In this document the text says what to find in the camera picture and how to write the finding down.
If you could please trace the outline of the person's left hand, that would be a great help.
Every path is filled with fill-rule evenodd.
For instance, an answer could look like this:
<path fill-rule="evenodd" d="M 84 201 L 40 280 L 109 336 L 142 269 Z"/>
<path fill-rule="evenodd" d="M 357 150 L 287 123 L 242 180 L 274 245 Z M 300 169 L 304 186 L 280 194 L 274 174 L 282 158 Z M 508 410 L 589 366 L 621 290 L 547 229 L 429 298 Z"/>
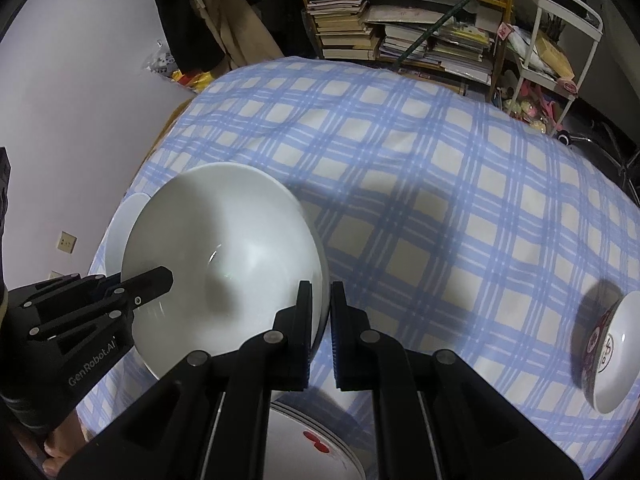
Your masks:
<path fill-rule="evenodd" d="M 89 440 L 88 430 L 77 412 L 72 411 L 44 442 L 47 458 L 42 463 L 43 472 L 48 477 L 55 478 L 70 458 Z"/>

